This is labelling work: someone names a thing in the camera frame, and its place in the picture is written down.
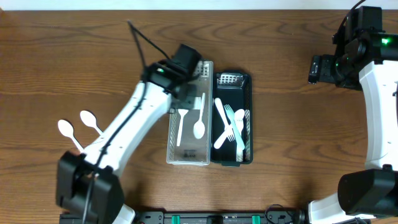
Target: green light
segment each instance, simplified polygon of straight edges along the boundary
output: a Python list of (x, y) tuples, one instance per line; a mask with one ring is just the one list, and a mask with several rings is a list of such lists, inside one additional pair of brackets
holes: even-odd
[(382, 38), (382, 39), (381, 39), (381, 42), (382, 42), (383, 44), (388, 44), (388, 43), (390, 42), (390, 40), (389, 40), (389, 39)]

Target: wooden surface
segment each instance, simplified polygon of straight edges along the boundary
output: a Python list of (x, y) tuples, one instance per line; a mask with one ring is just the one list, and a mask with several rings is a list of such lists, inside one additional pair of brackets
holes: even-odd
[[(0, 17), (0, 222), (57, 223), (55, 174), (74, 146), (57, 129), (69, 119), (83, 146), (97, 136), (80, 121), (92, 110), (106, 128), (127, 103), (141, 64), (126, 25), (167, 53), (196, 48), (216, 71), (253, 79), (254, 161), (240, 168), (166, 164), (168, 117), (149, 131), (121, 179), (126, 204), (168, 211), (303, 207), (364, 169), (361, 92), (308, 85), (314, 54), (332, 54), (345, 11), (4, 12)], [(398, 33), (398, 12), (384, 29)], [(142, 42), (147, 62), (161, 54)], [(397, 222), (391, 218), (378, 223)]]

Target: white wall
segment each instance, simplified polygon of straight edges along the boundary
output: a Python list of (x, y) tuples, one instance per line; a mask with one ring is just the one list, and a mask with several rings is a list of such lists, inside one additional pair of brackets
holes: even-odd
[[(359, 0), (0, 0), (4, 10), (125, 9), (350, 9)], [(398, 9), (398, 0), (368, 0), (364, 5)]]

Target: wooden table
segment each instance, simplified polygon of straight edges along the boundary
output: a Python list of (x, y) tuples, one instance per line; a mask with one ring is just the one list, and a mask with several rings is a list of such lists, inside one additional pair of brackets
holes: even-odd
[[(121, 178), (126, 204), (168, 211), (303, 207), (364, 169), (363, 93), (308, 85), (314, 54), (332, 54), (346, 11), (35, 11), (0, 17), (0, 222), (57, 223), (57, 160), (74, 149), (57, 129), (69, 119), (83, 146), (127, 103), (142, 70), (127, 28), (132, 19), (173, 54), (196, 48), (215, 70), (253, 79), (254, 161), (240, 168), (166, 164), (168, 117), (149, 131)], [(397, 11), (384, 29), (398, 33)], [(147, 62), (162, 59), (142, 42)], [(391, 218), (378, 223), (397, 222)]]

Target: green tape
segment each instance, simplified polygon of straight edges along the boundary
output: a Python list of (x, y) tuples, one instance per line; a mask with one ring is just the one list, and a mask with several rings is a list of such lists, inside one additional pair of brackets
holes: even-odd
[(172, 216), (172, 224), (180, 224), (180, 216), (179, 215)]
[(253, 215), (251, 219), (253, 220), (253, 224), (261, 224), (261, 219), (259, 215)]

